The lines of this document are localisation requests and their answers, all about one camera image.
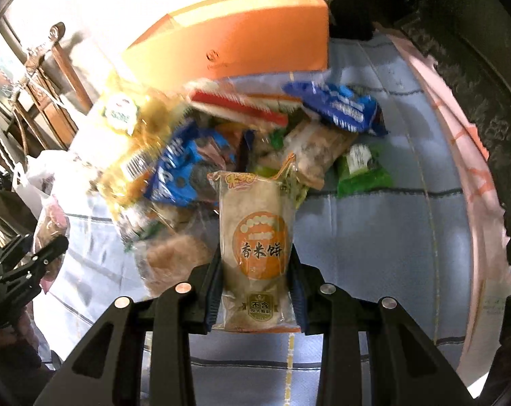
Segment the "dark blue snack packet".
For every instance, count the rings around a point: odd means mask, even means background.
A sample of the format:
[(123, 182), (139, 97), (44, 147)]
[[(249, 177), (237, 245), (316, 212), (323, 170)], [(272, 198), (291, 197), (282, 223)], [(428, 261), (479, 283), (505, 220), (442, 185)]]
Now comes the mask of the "dark blue snack packet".
[(376, 137), (388, 134), (382, 109), (370, 95), (359, 95), (346, 85), (313, 81), (289, 82), (283, 91), (302, 100), (303, 106), (345, 131)]

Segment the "orange cardboard box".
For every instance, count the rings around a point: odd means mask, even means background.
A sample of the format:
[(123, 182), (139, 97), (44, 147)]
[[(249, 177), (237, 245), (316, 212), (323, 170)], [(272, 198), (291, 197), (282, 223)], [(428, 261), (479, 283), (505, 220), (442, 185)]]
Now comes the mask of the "orange cardboard box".
[(198, 78), (321, 71), (328, 66), (325, 0), (206, 0), (171, 12), (122, 54), (162, 90)]

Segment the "dark carved wooden bench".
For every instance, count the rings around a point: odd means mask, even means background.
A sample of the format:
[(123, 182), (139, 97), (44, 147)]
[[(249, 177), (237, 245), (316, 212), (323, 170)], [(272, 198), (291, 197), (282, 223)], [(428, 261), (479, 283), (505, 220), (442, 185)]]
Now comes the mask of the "dark carved wooden bench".
[[(329, 0), (331, 34), (366, 39), (375, 25), (400, 31), (452, 90), (489, 153), (511, 263), (511, 0)], [(511, 297), (499, 348), (478, 398), (511, 405)]]

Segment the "green snack packet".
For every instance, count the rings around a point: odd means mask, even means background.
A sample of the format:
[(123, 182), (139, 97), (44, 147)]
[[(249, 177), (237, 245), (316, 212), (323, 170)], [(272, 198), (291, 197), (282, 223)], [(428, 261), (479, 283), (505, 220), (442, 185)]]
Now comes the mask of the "green snack packet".
[(379, 163), (378, 154), (362, 143), (353, 144), (340, 156), (336, 172), (339, 198), (393, 186), (391, 175)]

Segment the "rice cracker packet orange label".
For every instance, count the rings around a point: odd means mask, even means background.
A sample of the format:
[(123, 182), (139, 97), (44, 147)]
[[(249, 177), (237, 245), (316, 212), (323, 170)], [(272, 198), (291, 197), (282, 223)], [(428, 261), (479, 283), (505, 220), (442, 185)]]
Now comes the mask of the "rice cracker packet orange label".
[(209, 181), (219, 194), (219, 328), (235, 333), (297, 331), (286, 284), (297, 211), (296, 176), (215, 172)]

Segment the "blue cookie packet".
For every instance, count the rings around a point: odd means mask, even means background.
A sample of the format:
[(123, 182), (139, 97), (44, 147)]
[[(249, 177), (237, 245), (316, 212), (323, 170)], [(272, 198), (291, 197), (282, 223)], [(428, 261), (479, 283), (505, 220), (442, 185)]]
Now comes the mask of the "blue cookie packet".
[(153, 203), (191, 207), (215, 204), (218, 195), (208, 176), (236, 165), (236, 150), (212, 128), (190, 119), (176, 128), (158, 159), (143, 196)]

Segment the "pink floral cloth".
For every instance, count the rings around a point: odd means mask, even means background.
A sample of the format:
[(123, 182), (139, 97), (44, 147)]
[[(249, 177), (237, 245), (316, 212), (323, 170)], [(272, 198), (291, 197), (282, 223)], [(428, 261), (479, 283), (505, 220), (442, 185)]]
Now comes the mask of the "pink floral cloth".
[(389, 38), (428, 95), (450, 146), (467, 203), (473, 290), (458, 375), (470, 386), (488, 376), (499, 347), (505, 302), (511, 296), (511, 265), (506, 253), (510, 238), (504, 228), (504, 211), (490, 173), (489, 152), (481, 143), (477, 127), (436, 72), (436, 60), (423, 57), (410, 40), (393, 35)]

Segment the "clear round bread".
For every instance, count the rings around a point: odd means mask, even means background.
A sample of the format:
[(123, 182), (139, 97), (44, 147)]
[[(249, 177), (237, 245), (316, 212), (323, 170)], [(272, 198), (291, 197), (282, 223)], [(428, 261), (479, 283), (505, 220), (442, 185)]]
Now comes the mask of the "clear round bread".
[(148, 295), (164, 291), (189, 278), (191, 271), (209, 263), (219, 243), (217, 224), (196, 218), (179, 230), (157, 224), (132, 245), (135, 264)]

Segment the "yellow snack packet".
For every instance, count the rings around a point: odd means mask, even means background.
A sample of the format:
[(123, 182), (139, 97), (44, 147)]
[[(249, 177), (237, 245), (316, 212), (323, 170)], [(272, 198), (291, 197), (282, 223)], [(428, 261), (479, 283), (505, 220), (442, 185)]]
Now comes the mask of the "yellow snack packet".
[(186, 101), (176, 93), (121, 91), (106, 97), (102, 113), (105, 126), (123, 139), (121, 144), (107, 145), (113, 159), (98, 181), (98, 191), (114, 221), (142, 198), (152, 170), (184, 120), (186, 109)]

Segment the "blue checked tablecloth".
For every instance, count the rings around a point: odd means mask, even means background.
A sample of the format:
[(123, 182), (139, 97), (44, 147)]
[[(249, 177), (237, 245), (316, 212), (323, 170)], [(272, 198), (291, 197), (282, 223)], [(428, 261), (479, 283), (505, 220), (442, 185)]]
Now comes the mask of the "blue checked tablecloth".
[[(345, 84), (378, 100), (388, 128), (365, 137), (390, 172), (388, 191), (336, 197), (336, 178), (298, 210), (299, 257), (352, 296), (396, 298), (453, 367), (466, 339), (471, 241), (457, 169), (428, 98), (391, 39), (333, 40), (330, 68), (314, 80)], [(55, 182), (71, 222), (57, 280), (34, 302), (50, 348), (67, 357), (115, 298), (142, 299), (134, 257), (120, 242), (104, 202), (74, 182)], [(215, 331), (190, 340), (200, 405), (312, 405), (321, 338)]]

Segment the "brown carved wooden chair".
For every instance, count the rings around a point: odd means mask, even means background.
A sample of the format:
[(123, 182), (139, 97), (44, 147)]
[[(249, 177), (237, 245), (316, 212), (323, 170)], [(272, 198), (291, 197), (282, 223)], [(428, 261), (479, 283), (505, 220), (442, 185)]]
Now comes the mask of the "brown carved wooden chair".
[(93, 102), (85, 87), (76, 73), (67, 51), (61, 44), (65, 34), (65, 24), (58, 22), (50, 27), (48, 41), (34, 49), (28, 49), (23, 61), (24, 75), (18, 81), (10, 98), (13, 113), (16, 118), (21, 118), (27, 124), (41, 147), (49, 150), (51, 145), (37, 128), (37, 123), (28, 114), (18, 101), (21, 92), (26, 92), (38, 113), (43, 117), (45, 124), (59, 147), (68, 150), (78, 132), (68, 106), (61, 99), (61, 88), (52, 77), (45, 71), (45, 62), (48, 55), (52, 56), (61, 74), (66, 79), (74, 96), (82, 108), (82, 113), (87, 114), (93, 107)]

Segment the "red white striped packet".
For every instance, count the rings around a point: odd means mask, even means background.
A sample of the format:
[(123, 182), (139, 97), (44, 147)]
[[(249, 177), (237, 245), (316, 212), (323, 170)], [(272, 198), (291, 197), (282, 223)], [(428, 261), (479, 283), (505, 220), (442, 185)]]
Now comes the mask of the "red white striped packet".
[(282, 95), (249, 96), (203, 89), (190, 91), (187, 102), (208, 115), (266, 131), (286, 128), (289, 115), (302, 105), (300, 99)]

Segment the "brown biscuit clear packet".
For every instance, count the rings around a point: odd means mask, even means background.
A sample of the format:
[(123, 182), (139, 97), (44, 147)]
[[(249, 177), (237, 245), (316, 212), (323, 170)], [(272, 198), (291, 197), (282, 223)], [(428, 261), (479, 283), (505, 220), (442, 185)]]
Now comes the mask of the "brown biscuit clear packet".
[(296, 157), (298, 180), (318, 191), (325, 183), (326, 172), (358, 138), (357, 133), (328, 127), (316, 120), (304, 119), (284, 138), (280, 158)]

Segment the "white plastic bag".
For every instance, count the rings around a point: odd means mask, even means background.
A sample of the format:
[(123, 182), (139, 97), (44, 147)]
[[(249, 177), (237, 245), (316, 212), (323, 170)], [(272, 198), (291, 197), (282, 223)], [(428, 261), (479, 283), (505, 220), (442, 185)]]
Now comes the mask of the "white plastic bag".
[(13, 170), (13, 192), (38, 219), (43, 203), (51, 194), (55, 175), (70, 161), (65, 150), (43, 150), (37, 158), (26, 157), (26, 164), (17, 162)]

